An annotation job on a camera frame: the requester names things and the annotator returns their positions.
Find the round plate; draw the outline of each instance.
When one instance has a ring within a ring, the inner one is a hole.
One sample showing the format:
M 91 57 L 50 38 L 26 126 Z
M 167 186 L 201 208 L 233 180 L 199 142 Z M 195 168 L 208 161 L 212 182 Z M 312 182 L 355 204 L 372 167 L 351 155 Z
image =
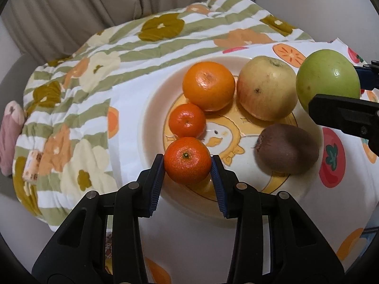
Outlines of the round plate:
M 237 80 L 242 67 L 250 59 L 222 56 L 202 60 L 223 64 Z M 164 154 L 168 145 L 175 140 L 168 127 L 168 116 L 174 108 L 186 103 L 181 85 L 185 73 L 193 64 L 194 62 L 169 76 L 146 104 L 140 122 L 141 136 L 138 145 L 141 161 L 147 168 L 153 163 L 156 154 Z M 320 156 L 309 171 L 296 176 L 272 172 L 256 163 L 253 148 L 263 129 L 272 123 L 248 114 L 236 98 L 223 110 L 207 114 L 206 117 L 207 130 L 201 138 L 203 143 L 211 154 L 220 156 L 226 169 L 234 171 L 240 181 L 252 185 L 258 191 L 276 194 L 285 190 L 298 200 L 305 195 L 310 183 L 317 177 L 323 152 L 322 129 L 311 120 L 299 103 L 289 116 L 278 123 L 291 124 L 308 131 L 319 144 Z M 226 220 L 219 211 L 210 178 L 193 186 L 183 186 L 166 175 L 161 194 L 187 214 L 222 226 L 234 224 L 234 221 Z

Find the pink cloth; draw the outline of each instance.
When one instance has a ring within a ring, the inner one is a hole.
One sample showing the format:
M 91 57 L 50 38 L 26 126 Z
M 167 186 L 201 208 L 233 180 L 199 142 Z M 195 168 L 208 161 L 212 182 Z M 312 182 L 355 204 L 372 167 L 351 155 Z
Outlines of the pink cloth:
M 7 104 L 0 127 L 0 170 L 5 176 L 12 174 L 14 149 L 24 122 L 24 112 L 20 105 L 16 101 Z

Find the brown kiwi fruit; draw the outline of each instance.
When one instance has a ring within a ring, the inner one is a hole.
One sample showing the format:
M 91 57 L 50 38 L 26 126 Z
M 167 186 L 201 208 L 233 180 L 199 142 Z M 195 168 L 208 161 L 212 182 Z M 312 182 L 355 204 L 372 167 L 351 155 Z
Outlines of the brown kiwi fruit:
M 258 160 L 274 172 L 302 174 L 316 163 L 319 147 L 304 129 L 273 124 L 262 131 L 255 153 Z

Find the tangerine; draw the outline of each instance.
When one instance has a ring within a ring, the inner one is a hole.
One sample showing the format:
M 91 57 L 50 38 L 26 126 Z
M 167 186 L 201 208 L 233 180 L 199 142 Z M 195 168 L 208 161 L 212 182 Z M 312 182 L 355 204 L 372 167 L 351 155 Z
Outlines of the tangerine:
M 203 181 L 211 166 L 209 150 L 193 137 L 177 139 L 168 146 L 164 154 L 166 173 L 178 184 L 192 185 Z
M 204 112 L 194 104 L 182 104 L 175 108 L 168 120 L 168 127 L 178 138 L 201 136 L 207 122 Z
M 204 111 L 218 111 L 232 100 L 235 91 L 232 73 L 216 62 L 198 62 L 183 79 L 184 96 Z

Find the orange flower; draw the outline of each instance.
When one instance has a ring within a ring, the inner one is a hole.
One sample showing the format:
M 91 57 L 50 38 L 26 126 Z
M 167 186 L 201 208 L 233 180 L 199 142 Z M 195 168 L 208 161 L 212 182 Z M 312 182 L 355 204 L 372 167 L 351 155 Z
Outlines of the orange flower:
M 226 39 L 215 39 L 213 41 L 216 46 L 224 48 L 242 47 L 249 44 L 268 44 L 274 43 L 264 33 L 257 33 L 250 29 L 237 29 L 230 31 Z
M 186 12 L 208 15 L 211 10 L 202 4 L 191 4 L 190 6 L 187 6 Z
M 64 78 L 63 87 L 67 90 L 69 84 L 71 82 L 72 77 L 80 77 L 88 68 L 88 64 L 90 63 L 89 58 L 83 58 L 73 67 Z
M 45 144 L 44 153 L 39 164 L 38 174 L 48 175 L 54 168 L 62 172 L 63 167 L 71 159 L 70 129 L 63 124 L 55 136 L 50 136 Z

